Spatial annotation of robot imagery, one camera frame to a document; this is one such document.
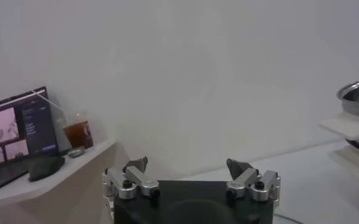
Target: laptop keyboard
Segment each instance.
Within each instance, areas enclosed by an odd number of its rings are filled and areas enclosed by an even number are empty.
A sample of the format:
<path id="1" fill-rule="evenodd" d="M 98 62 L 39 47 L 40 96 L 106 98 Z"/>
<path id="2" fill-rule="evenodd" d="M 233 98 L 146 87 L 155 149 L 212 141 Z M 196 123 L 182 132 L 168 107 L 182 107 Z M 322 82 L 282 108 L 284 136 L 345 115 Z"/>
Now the laptop keyboard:
<path id="1" fill-rule="evenodd" d="M 0 167 L 0 187 L 29 171 L 29 161 L 21 161 Z"/>

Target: white wall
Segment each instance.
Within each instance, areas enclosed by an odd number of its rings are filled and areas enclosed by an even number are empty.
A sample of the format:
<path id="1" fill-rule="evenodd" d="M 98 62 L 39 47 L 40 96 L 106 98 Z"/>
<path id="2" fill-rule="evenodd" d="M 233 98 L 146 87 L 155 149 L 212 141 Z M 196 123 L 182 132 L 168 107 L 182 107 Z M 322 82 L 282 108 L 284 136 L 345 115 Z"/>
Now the white wall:
<path id="1" fill-rule="evenodd" d="M 0 0 L 0 99 L 47 85 L 162 178 L 335 139 L 357 78 L 359 0 Z"/>

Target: laptop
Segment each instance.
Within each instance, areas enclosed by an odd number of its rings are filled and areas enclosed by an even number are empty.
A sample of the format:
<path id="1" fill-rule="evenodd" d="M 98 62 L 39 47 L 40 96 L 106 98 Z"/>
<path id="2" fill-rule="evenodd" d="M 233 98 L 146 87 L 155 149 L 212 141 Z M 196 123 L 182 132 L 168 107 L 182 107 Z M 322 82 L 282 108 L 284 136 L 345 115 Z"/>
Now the laptop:
<path id="1" fill-rule="evenodd" d="M 48 98 L 46 87 L 34 91 Z M 49 103 L 36 93 L 0 101 L 0 187 L 28 173 L 35 158 L 59 154 Z"/>

